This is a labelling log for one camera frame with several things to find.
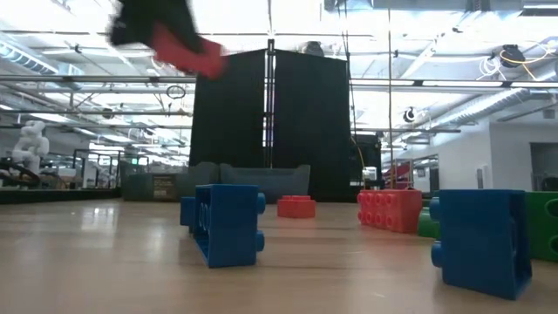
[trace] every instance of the black backdrop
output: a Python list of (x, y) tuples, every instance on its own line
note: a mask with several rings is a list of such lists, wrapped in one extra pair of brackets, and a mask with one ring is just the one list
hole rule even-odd
[(265, 50), (228, 57), (217, 80), (195, 87), (190, 165), (201, 161), (263, 167)]
[(273, 167), (310, 165), (310, 195), (349, 193), (346, 62), (276, 51)]

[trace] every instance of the white robot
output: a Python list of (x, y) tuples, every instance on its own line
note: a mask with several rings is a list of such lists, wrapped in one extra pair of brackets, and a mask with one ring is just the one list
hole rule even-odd
[(27, 121), (21, 128), (21, 137), (14, 146), (11, 158), (15, 163), (23, 162), (24, 167), (39, 174), (41, 157), (49, 153), (49, 140), (43, 137), (44, 122)]

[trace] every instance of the green toy block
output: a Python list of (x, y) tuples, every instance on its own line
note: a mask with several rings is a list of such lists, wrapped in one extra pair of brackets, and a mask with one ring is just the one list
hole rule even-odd
[(430, 218), (430, 209), (422, 208), (418, 216), (418, 236), (439, 239), (439, 222), (435, 222)]
[(558, 262), (558, 193), (527, 193), (531, 257)]

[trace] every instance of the blue lego brick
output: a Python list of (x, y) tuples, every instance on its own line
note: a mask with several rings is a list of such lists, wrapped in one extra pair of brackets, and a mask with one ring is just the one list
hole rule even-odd
[(180, 199), (180, 225), (192, 227), (194, 225), (195, 197)]
[(196, 187), (194, 239), (209, 268), (254, 265), (263, 250), (257, 216), (265, 196), (257, 186), (215, 184)]
[(430, 213), (440, 222), (432, 263), (444, 283), (515, 300), (531, 282), (525, 192), (442, 190)]

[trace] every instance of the large toy brick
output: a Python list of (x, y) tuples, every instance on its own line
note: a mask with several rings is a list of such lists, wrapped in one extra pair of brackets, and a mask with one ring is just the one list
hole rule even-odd
[(558, 262), (558, 193), (527, 193), (531, 257)]
[(194, 211), (195, 211), (195, 197), (182, 197), (180, 198), (180, 225), (188, 226), (189, 232), (194, 230)]
[(422, 194), (418, 190), (363, 190), (357, 197), (358, 220), (400, 233), (416, 233)]
[(432, 263), (444, 283), (515, 300), (531, 281), (525, 192), (442, 190), (430, 215), (441, 241)]
[(285, 218), (316, 217), (316, 201), (309, 196), (284, 196), (277, 201), (277, 216)]
[(254, 265), (263, 250), (257, 216), (265, 196), (257, 186), (216, 184), (196, 187), (194, 239), (209, 268)]
[(417, 235), (439, 239), (439, 222), (435, 222), (430, 217), (430, 209), (422, 208), (418, 216)]

